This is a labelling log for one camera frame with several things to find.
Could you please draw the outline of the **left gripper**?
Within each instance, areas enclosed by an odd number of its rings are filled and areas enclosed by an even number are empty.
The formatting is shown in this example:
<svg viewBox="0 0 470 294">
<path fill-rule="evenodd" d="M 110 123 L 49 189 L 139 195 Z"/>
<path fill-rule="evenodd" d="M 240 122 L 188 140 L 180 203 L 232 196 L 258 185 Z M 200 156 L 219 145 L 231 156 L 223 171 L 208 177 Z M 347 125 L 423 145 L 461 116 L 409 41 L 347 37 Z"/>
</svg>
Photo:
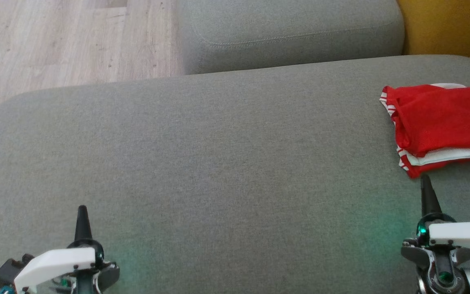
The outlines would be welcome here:
<svg viewBox="0 0 470 294">
<path fill-rule="evenodd" d="M 77 210 L 74 242 L 34 257 L 14 278 L 15 294 L 37 293 L 37 286 L 54 278 L 70 281 L 69 294 L 103 294 L 119 281 L 120 268 L 104 260 L 102 245 L 93 239 L 86 205 Z"/>
</svg>

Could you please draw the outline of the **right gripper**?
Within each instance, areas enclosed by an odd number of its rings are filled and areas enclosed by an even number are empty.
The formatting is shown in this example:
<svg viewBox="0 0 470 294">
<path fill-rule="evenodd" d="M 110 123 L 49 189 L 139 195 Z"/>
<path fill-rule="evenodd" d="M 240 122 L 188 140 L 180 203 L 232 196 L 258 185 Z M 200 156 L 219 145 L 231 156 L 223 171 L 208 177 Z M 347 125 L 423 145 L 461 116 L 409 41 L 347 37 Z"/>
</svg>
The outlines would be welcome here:
<svg viewBox="0 0 470 294">
<path fill-rule="evenodd" d="M 403 240 L 401 255 L 419 268 L 455 268 L 470 260 L 470 222 L 442 213 L 431 179 L 420 177 L 421 218 L 416 237 Z"/>
</svg>

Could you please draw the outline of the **red basketball jersey white trim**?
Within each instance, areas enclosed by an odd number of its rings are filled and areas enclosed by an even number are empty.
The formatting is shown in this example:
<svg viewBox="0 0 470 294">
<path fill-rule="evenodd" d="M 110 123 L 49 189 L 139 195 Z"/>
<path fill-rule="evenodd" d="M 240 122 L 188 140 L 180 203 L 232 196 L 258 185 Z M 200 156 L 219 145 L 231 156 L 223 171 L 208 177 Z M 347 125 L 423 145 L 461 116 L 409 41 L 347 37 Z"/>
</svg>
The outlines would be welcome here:
<svg viewBox="0 0 470 294">
<path fill-rule="evenodd" d="M 380 103 L 394 124 L 399 166 L 410 178 L 470 162 L 470 86 L 386 86 Z"/>
</svg>

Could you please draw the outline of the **yellow upholstered sofa section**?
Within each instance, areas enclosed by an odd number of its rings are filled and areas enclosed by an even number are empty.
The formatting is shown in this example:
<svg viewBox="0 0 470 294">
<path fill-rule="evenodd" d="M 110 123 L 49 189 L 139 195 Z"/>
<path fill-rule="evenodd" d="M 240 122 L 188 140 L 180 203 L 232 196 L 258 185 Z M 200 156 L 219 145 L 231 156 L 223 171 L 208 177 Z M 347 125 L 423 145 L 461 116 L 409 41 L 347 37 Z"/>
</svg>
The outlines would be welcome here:
<svg viewBox="0 0 470 294">
<path fill-rule="evenodd" d="M 470 0 L 397 0 L 405 26 L 403 53 L 470 58 Z"/>
</svg>

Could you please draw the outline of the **small grey sofa section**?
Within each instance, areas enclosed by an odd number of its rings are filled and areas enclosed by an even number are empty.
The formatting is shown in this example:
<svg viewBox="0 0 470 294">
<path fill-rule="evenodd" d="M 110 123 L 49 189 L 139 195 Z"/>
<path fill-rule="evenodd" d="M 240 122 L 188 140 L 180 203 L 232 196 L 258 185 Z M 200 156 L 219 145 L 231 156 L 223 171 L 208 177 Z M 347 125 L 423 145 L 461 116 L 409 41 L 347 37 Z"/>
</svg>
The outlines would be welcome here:
<svg viewBox="0 0 470 294">
<path fill-rule="evenodd" d="M 397 0 L 177 0 L 185 74 L 401 55 Z"/>
</svg>

